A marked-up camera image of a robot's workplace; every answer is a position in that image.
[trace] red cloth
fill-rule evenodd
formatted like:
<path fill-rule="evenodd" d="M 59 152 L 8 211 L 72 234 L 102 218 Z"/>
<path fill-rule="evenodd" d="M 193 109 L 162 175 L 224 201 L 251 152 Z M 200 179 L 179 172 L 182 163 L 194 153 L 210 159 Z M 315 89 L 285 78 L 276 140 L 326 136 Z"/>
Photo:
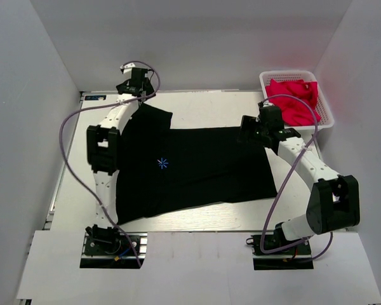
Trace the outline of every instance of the red cloth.
<path fill-rule="evenodd" d="M 298 97 L 306 102 L 315 112 L 316 119 L 321 120 L 320 115 L 315 111 L 318 102 L 318 82 L 306 82 L 303 79 L 298 81 L 283 81 L 277 83 L 271 80 L 270 85 L 265 87 L 268 97 L 275 94 L 289 94 Z M 277 105 L 282 110 L 284 122 L 290 126 L 313 125 L 311 112 L 299 101 L 290 97 L 275 97 L 269 100 L 270 103 Z"/>

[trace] plastic basket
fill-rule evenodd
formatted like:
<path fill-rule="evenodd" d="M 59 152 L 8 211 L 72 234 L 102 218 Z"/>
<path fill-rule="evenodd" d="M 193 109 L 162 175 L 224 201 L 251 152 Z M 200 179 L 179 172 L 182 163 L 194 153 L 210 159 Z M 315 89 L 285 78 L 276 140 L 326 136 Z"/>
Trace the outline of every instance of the plastic basket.
<path fill-rule="evenodd" d="M 262 92 L 264 98 L 267 98 L 267 92 L 265 86 L 270 84 L 270 81 L 274 79 L 276 81 L 296 81 L 298 79 L 303 79 L 304 81 L 316 81 L 315 75 L 309 71 L 301 70 L 288 70 L 288 71 L 266 71 L 260 74 L 260 82 L 262 87 Z M 319 85 L 317 85 L 319 96 L 317 97 L 316 111 L 322 117 L 318 124 L 318 129 L 330 128 L 335 123 L 333 115 L 331 114 L 329 105 L 324 98 L 322 90 Z M 296 130 L 314 130 L 314 125 L 310 126 L 294 126 Z"/>

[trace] blue starburst graphic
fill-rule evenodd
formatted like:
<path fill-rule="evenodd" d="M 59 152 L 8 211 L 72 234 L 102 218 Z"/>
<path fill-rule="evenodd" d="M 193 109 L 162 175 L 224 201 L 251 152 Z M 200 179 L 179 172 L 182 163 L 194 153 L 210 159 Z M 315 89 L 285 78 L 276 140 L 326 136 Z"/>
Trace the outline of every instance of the blue starburst graphic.
<path fill-rule="evenodd" d="M 161 158 L 161 160 L 158 160 L 158 166 L 161 167 L 162 170 L 166 168 L 168 164 L 169 163 L 164 158 Z"/>

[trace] table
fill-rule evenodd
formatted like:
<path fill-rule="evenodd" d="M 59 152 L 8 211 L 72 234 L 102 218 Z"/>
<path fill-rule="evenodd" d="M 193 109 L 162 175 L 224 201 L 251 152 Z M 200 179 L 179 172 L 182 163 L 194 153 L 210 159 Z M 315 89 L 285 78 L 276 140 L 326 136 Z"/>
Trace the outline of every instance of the table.
<path fill-rule="evenodd" d="M 117 95 L 108 94 L 106 100 L 84 100 L 82 107 L 110 104 Z M 171 128 L 209 128 L 239 126 L 243 115 L 256 116 L 260 92 L 192 91 L 159 93 L 147 103 L 173 112 Z M 82 112 L 69 154 L 71 167 L 78 176 L 94 189 L 95 181 L 86 158 L 86 129 L 97 125 L 108 109 Z M 302 134 L 308 140 L 310 134 Z M 277 189 L 285 178 L 289 164 L 267 149 L 269 163 Z M 269 227 L 305 213 L 309 190 L 294 173 L 286 186 Z M 261 230 L 273 199 L 241 203 L 219 203 L 139 219 L 122 225 L 128 232 L 149 231 L 257 231 Z M 78 231 L 86 226 L 110 224 L 95 215 L 96 201 L 65 171 L 55 198 L 55 214 L 51 230 Z"/>

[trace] purple hose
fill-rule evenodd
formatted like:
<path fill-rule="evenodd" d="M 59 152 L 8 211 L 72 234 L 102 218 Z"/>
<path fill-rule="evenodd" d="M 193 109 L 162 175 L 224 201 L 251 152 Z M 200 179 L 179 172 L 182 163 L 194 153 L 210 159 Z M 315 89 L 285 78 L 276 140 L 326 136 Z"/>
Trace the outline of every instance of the purple hose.
<path fill-rule="evenodd" d="M 314 133 L 313 133 L 313 136 L 312 138 L 308 141 L 308 143 L 306 143 L 305 145 L 305 148 L 308 148 L 313 141 L 315 141 L 315 138 L 316 138 L 316 135 L 318 135 L 318 121 L 316 120 L 316 115 L 314 114 L 314 111 L 312 110 L 312 108 L 306 104 L 303 100 L 301 100 L 300 98 L 297 98 L 297 97 L 294 97 L 293 95 L 289 95 L 289 94 L 277 94 L 277 95 L 273 95 L 271 97 L 267 97 L 266 99 L 264 99 L 262 102 L 266 102 L 272 98 L 276 98 L 276 97 L 290 97 L 290 98 L 294 98 L 295 100 L 299 101 L 300 103 L 302 103 L 306 108 L 308 108 L 308 110 L 311 112 L 312 114 L 312 117 L 313 117 L 313 122 L 314 122 L 314 126 L 315 126 L 315 130 L 314 130 Z M 279 201 L 279 198 L 281 197 L 281 194 L 282 192 L 284 191 L 284 188 L 286 186 L 286 184 L 288 183 L 290 177 L 292 176 L 292 173 L 293 171 L 296 169 L 299 161 L 302 159 L 302 156 L 305 154 L 306 150 L 305 149 L 302 149 L 302 151 L 299 153 L 298 157 L 296 158 L 296 160 L 293 162 L 292 166 L 291 166 L 291 169 L 290 171 L 288 172 L 288 174 L 286 175 L 285 179 L 284 179 L 284 182 L 282 182 L 281 184 L 281 187 L 279 188 L 279 191 L 278 191 L 278 194 L 277 196 L 275 197 L 274 199 L 274 202 L 272 203 L 270 209 L 269 209 L 269 212 L 268 212 L 268 215 L 267 215 L 267 218 L 265 220 L 265 223 L 264 223 L 264 228 L 262 229 L 262 234 L 261 234 L 261 239 L 260 239 L 260 250 L 262 253 L 264 254 L 271 254 L 271 253 L 275 253 L 275 252 L 279 252 L 279 251 L 283 251 L 283 250 L 287 250 L 289 248 L 293 248 L 301 243 L 304 243 L 305 241 L 308 240 L 308 238 L 302 238 L 301 240 L 298 240 L 298 241 L 295 241 L 294 243 L 291 243 L 289 245 L 286 245 L 286 246 L 282 246 L 282 247 L 278 247 L 278 248 L 275 248 L 275 249 L 271 249 L 271 250 L 266 250 L 264 249 L 264 240 L 265 240 L 265 234 L 267 233 L 267 230 L 268 230 L 268 225 L 269 225 L 269 221 L 271 219 L 271 216 L 272 214 L 274 213 L 274 210 L 275 210 L 275 207 L 276 205 L 278 204 L 278 201 Z"/>
<path fill-rule="evenodd" d="M 161 79 L 159 78 L 159 74 L 158 72 L 153 68 L 151 67 L 149 64 L 146 64 L 145 62 L 141 62 L 139 60 L 134 60 L 134 61 L 131 61 L 131 62 L 127 62 L 125 64 L 123 64 L 123 66 L 126 66 L 128 64 L 131 64 L 131 63 L 139 63 L 139 64 L 143 64 L 143 65 L 146 65 L 148 68 L 150 68 L 151 70 L 153 70 L 158 78 L 158 85 L 156 87 L 156 89 L 154 90 L 154 92 L 152 92 L 150 95 L 146 95 L 144 97 L 135 97 L 135 98 L 131 98 L 129 100 L 125 100 L 124 103 L 130 103 L 130 102 L 134 102 L 135 100 L 140 100 L 140 99 L 143 99 L 143 98 L 151 98 L 153 97 L 157 91 L 159 90 L 159 87 L 161 86 Z M 65 165 L 66 167 L 68 168 L 69 172 L 72 174 L 72 176 L 89 192 L 93 195 L 93 197 L 96 198 L 98 204 L 100 205 L 100 207 L 102 208 L 103 210 L 103 213 L 104 215 L 106 216 L 107 220 L 112 224 L 112 226 L 114 228 L 116 228 L 117 230 L 119 230 L 121 233 L 124 234 L 124 236 L 127 238 L 127 240 L 129 241 L 130 243 L 130 247 L 131 249 L 133 250 L 134 252 L 134 256 L 138 262 L 138 265 L 141 267 L 141 262 L 140 262 L 140 259 L 138 258 L 138 254 L 137 254 L 137 251 L 135 250 L 134 246 L 133 246 L 133 243 L 131 242 L 131 239 L 130 237 L 127 235 L 127 233 L 120 228 L 120 226 L 118 226 L 110 217 L 109 213 L 107 213 L 107 210 L 106 208 L 104 207 L 104 204 L 102 202 L 102 200 L 97 196 L 97 194 L 92 191 L 90 189 L 90 187 L 85 184 L 77 175 L 76 173 L 73 171 L 73 169 L 70 167 L 70 164 L 68 162 L 68 159 L 67 159 L 67 156 L 66 156 L 66 152 L 65 152 L 65 147 L 64 147 L 64 139 L 63 139 L 63 134 L 64 134 L 64 128 L 65 128 L 65 125 L 66 123 L 68 122 L 68 120 L 77 115 L 78 113 L 80 112 L 84 112 L 84 111 L 89 111 L 89 110 L 95 110 L 95 109 L 102 109 L 102 108 L 108 108 L 108 107 L 114 107 L 114 106 L 117 106 L 119 104 L 117 103 L 113 103 L 113 104 L 107 104 L 107 105 L 101 105 L 101 106 L 95 106 L 95 107 L 88 107 L 88 108 L 84 108 L 84 109 L 79 109 L 77 111 L 74 111 L 72 112 L 70 115 L 68 115 L 64 121 L 62 122 L 61 124 L 61 127 L 59 128 L 59 146 L 60 146 L 60 150 L 61 150 L 61 154 L 62 154 L 62 158 L 63 158 L 63 161 L 65 162 Z"/>

